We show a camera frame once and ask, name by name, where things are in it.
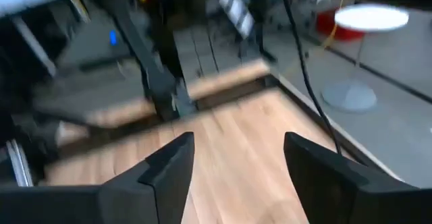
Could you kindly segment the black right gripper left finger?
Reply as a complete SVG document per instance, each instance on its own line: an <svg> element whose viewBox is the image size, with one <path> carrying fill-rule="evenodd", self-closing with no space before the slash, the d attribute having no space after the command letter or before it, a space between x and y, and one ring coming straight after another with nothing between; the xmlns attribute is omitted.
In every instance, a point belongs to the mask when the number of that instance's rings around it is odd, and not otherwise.
<svg viewBox="0 0 432 224"><path fill-rule="evenodd" d="M194 134L184 132L99 192L103 223L180 223L192 179Z"/></svg>

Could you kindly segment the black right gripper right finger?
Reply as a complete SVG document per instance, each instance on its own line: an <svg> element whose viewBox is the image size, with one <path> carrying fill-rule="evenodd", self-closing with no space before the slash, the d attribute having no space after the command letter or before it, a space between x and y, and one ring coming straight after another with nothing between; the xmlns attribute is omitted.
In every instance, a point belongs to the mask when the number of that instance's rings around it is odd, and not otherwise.
<svg viewBox="0 0 432 224"><path fill-rule="evenodd" d="M284 136L283 152L309 223L389 223L388 194L408 184L312 142Z"/></svg>

